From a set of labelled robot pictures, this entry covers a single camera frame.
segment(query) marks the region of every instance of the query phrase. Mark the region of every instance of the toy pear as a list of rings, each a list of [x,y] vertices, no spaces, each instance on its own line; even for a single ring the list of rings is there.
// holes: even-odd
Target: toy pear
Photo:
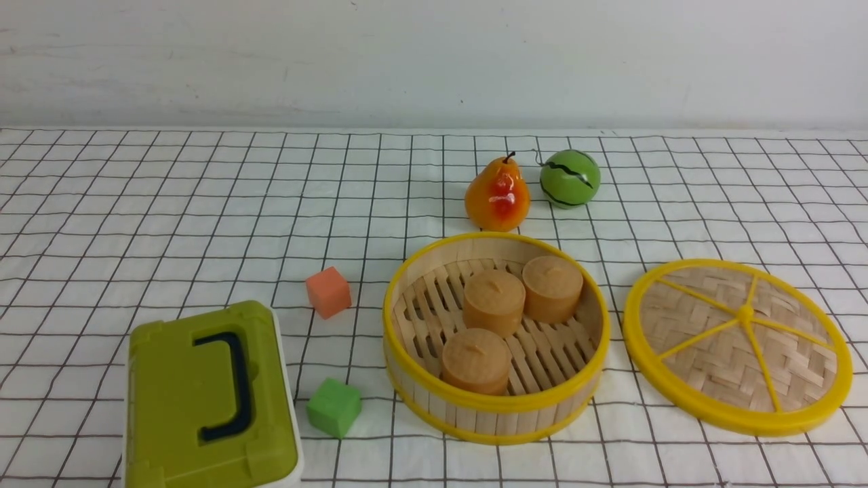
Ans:
[[[490,162],[464,194],[464,210],[482,230],[509,232],[528,216],[530,192],[515,152]]]

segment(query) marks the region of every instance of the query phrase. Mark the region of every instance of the toy watermelon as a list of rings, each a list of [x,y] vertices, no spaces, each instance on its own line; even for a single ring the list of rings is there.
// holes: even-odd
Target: toy watermelon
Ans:
[[[600,187],[600,167],[582,151],[566,149],[554,153],[542,165],[540,186],[552,205],[578,207],[596,195]]]

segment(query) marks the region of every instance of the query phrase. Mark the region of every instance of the toy food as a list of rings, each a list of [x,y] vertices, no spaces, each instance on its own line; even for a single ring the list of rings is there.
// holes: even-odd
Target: toy food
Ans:
[[[522,324],[524,285],[514,274],[487,269],[464,285],[464,324],[509,337]]]
[[[554,153],[542,165],[540,186],[552,205],[578,207],[596,195],[600,187],[600,168],[591,156],[566,149]]]
[[[575,313],[582,293],[582,272],[554,255],[536,257],[522,270],[527,292],[524,313],[533,320],[561,324]]]
[[[509,232],[528,216],[530,193],[515,155],[490,162],[464,194],[467,216],[483,230]]]
[[[503,395],[510,381],[511,357],[506,342],[497,334],[485,329],[463,330],[443,346],[443,381],[469,392]]]

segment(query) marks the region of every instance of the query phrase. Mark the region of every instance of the grid pattern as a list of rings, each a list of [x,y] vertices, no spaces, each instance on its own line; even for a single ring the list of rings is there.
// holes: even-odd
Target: grid pattern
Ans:
[[[563,148],[602,166],[585,208],[552,208],[536,183],[536,164]],[[594,402],[551,439],[473,445],[415,418],[384,371],[386,285],[422,246],[476,230],[464,190],[507,150],[536,200],[518,232],[580,261],[614,325],[657,264],[762,268],[841,326],[856,372],[845,406],[807,435],[722,431],[661,397],[616,326]],[[280,319],[304,486],[865,485],[865,155],[868,140],[783,135],[0,130],[0,485],[120,486],[130,328],[245,299]],[[354,307],[323,321],[304,279],[329,266],[351,282]],[[344,440],[306,421],[325,377],[363,393]]]

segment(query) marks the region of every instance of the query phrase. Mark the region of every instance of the white wall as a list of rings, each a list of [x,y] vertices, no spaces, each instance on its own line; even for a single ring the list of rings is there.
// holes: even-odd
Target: white wall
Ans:
[[[0,126],[868,127],[865,0],[3,0]]]

